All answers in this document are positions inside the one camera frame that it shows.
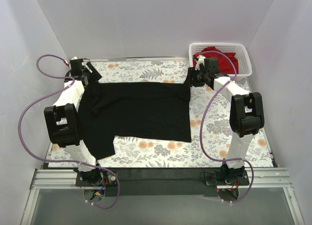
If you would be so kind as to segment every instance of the white basket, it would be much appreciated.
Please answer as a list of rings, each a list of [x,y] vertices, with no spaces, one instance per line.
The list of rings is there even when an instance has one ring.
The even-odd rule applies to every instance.
[[[252,65],[245,46],[239,43],[191,43],[189,47],[190,67],[193,67],[193,55],[200,53],[204,48],[216,47],[223,53],[236,53],[235,57],[238,60],[238,75],[236,81],[239,81],[244,76],[252,74]]]

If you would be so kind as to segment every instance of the wire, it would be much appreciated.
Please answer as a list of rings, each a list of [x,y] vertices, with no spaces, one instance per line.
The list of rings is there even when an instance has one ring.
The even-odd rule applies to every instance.
[[[27,112],[33,105],[39,103],[40,101],[42,101],[42,100],[44,100],[44,99],[46,99],[46,98],[48,98],[48,97],[51,97],[51,96],[53,96],[53,95],[55,95],[55,94],[57,94],[57,93],[60,93],[60,92],[62,92],[62,91],[65,91],[65,90],[68,89],[70,86],[72,86],[72,85],[74,84],[74,82],[75,82],[75,79],[72,78],[72,77],[58,77],[58,76],[49,75],[49,74],[45,73],[44,71],[42,71],[42,70],[40,69],[40,67],[39,67],[39,62],[40,62],[40,60],[41,60],[42,58],[45,58],[45,57],[54,57],[54,58],[58,58],[58,59],[62,60],[63,63],[66,64],[66,60],[63,59],[63,58],[61,58],[61,57],[59,57],[59,56],[56,56],[56,55],[53,55],[53,54],[45,54],[45,55],[42,55],[41,57],[39,57],[39,58],[37,59],[37,63],[36,63],[37,69],[38,69],[38,71],[39,71],[40,73],[42,73],[42,74],[44,74],[45,76],[48,76],[48,77],[50,77],[50,78],[53,78],[53,79],[69,79],[69,80],[72,80],[72,82],[71,82],[71,84],[70,84],[69,86],[67,86],[67,87],[65,87],[65,88],[63,88],[63,89],[60,89],[60,90],[58,90],[58,91],[56,91],[56,92],[53,92],[53,93],[51,93],[51,94],[48,94],[48,95],[46,95],[46,96],[44,96],[44,97],[39,98],[38,100],[32,102],[30,105],[28,105],[28,106],[24,109],[24,111],[22,112],[22,114],[21,114],[20,117],[19,117],[19,123],[18,123],[19,140],[20,140],[21,144],[23,145],[25,151],[26,151],[30,156],[32,156],[33,158],[35,158],[35,159],[37,159],[37,160],[40,160],[40,161],[43,161],[43,162],[48,162],[48,163],[77,163],[77,164],[83,164],[83,165],[86,165],[86,166],[89,166],[89,167],[94,167],[94,168],[97,168],[97,169],[100,169],[100,170],[108,171],[108,172],[111,173],[113,176],[115,176],[115,177],[116,177],[116,182],[117,182],[117,196],[116,196],[115,201],[114,201],[110,206],[103,206],[103,205],[99,205],[99,204],[93,203],[93,205],[98,206],[98,207],[100,207],[100,208],[103,208],[103,209],[110,209],[110,208],[112,208],[112,207],[117,203],[118,198],[119,198],[119,196],[120,196],[120,182],[119,182],[119,179],[118,179],[117,175],[116,175],[114,172],[112,172],[111,170],[109,170],[109,169],[107,169],[107,168],[101,167],[101,166],[91,165],[91,164],[88,164],[88,163],[81,163],[80,161],[77,161],[77,160],[51,160],[51,159],[41,158],[41,157],[35,155],[32,151],[30,151],[30,149],[27,147],[27,144],[26,144],[25,141],[24,141],[24,138],[23,138],[23,135],[22,135],[22,132],[21,132],[21,124],[22,124],[22,121],[23,121],[23,118],[24,118],[26,112]]]
[[[103,176],[103,174],[101,174],[101,176],[102,176],[101,181],[100,181],[98,184],[92,184],[93,186],[99,186],[99,185],[102,183],[102,181],[104,181],[104,176]]]
[[[236,201],[233,202],[233,203],[236,203],[236,202],[239,202],[239,201],[243,200],[243,199],[247,196],[247,194],[249,193],[249,191],[250,191],[251,188],[252,188],[252,185],[253,185],[253,183],[254,183],[254,169],[253,169],[253,166],[251,165],[251,163],[250,163],[248,160],[242,159],[242,158],[230,158],[230,159],[222,159],[222,160],[221,160],[221,159],[215,159],[215,158],[210,157],[210,156],[208,155],[208,153],[207,153],[207,152],[205,151],[205,149],[204,149],[204,144],[203,144],[203,126],[204,126],[205,117],[206,117],[206,115],[207,115],[208,109],[210,108],[212,102],[214,101],[214,99],[216,98],[216,96],[222,91],[223,88],[225,88],[231,81],[233,81],[233,80],[236,79],[236,77],[237,77],[237,71],[236,71],[236,68],[235,68],[233,62],[232,62],[225,54],[220,53],[220,52],[216,52],[216,51],[206,51],[206,52],[214,52],[214,53],[220,54],[220,55],[222,55],[223,57],[225,57],[225,58],[230,62],[230,64],[232,65],[233,70],[234,70],[234,72],[235,72],[234,77],[232,77],[230,81],[227,81],[219,90],[217,90],[217,92],[213,95],[213,97],[212,97],[211,100],[209,101],[209,103],[208,103],[208,105],[207,105],[207,107],[206,107],[206,109],[205,109],[205,112],[204,112],[204,114],[203,114],[201,123],[200,123],[199,142],[200,142],[200,147],[201,147],[201,150],[203,151],[203,153],[206,155],[207,158],[209,158],[209,159],[212,160],[212,161],[215,161],[215,162],[244,161],[244,162],[246,162],[246,163],[249,165],[250,170],[251,170],[251,172],[252,172],[252,179],[251,179],[251,182],[250,182],[249,187],[248,187],[247,191],[245,192],[245,194],[242,195],[239,199],[237,199]]]
[[[237,180],[237,186],[236,188],[234,188],[234,190],[238,189],[238,186],[239,186],[239,180]]]
[[[235,182],[233,183],[232,187],[227,188],[226,190],[231,191],[233,189],[234,185],[235,185]]]
[[[97,191],[97,192],[101,192],[102,190],[103,190],[103,188],[105,188],[105,186],[107,185],[107,184],[105,184],[105,181],[103,180],[103,182],[104,182],[104,185],[103,185],[103,187],[99,190],[99,191]]]

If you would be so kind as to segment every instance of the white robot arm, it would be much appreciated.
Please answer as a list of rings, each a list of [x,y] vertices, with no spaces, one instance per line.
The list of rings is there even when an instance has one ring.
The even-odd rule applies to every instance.
[[[71,70],[69,73],[76,80],[73,85],[70,85],[71,81],[65,81],[64,87],[69,86],[69,88],[61,93],[53,106],[44,109],[44,117],[52,143],[62,147],[73,160],[98,165],[97,160],[90,154],[83,141],[82,126],[76,108],[84,92],[84,87],[91,82],[98,81],[101,75],[90,62],[85,63],[84,61],[84,59],[77,58],[70,60]],[[79,164],[78,170],[75,171],[85,182],[90,184],[98,185],[98,182],[103,179],[102,172],[94,167]]]
[[[233,135],[229,152],[221,167],[221,177],[228,182],[234,182],[243,176],[244,162],[226,160],[245,159],[250,142],[259,129],[263,128],[262,97],[258,92],[244,90],[231,81],[227,74],[220,73],[217,58],[199,55],[195,60],[196,67],[190,67],[188,71],[188,84],[194,87],[207,84],[215,91],[225,86],[220,94],[231,103],[230,126]]]

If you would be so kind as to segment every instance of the floral tablecloth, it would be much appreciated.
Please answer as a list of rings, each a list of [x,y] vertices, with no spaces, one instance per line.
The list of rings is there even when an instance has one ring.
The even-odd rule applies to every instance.
[[[93,62],[103,76],[100,82],[169,82],[183,83],[188,61],[122,61]],[[245,89],[245,78],[238,82]],[[209,160],[199,145],[199,127],[203,112],[213,96],[208,87],[191,88],[190,119],[192,142],[149,140],[136,137],[116,136],[116,154],[99,160],[103,167],[219,167],[221,163]],[[231,143],[229,125],[230,103],[217,96],[207,113],[203,129],[203,142],[207,153],[222,159],[226,157]],[[71,159],[62,148],[54,145],[51,159]],[[246,159],[255,167],[271,167],[272,161],[262,130],[252,140]],[[49,163],[49,167],[75,167],[72,163]]]

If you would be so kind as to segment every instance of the black t-shirt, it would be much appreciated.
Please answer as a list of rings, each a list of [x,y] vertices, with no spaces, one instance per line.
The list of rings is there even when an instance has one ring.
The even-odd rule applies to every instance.
[[[191,142],[189,102],[185,84],[95,82],[79,104],[83,140],[96,159],[115,154],[115,135]]]

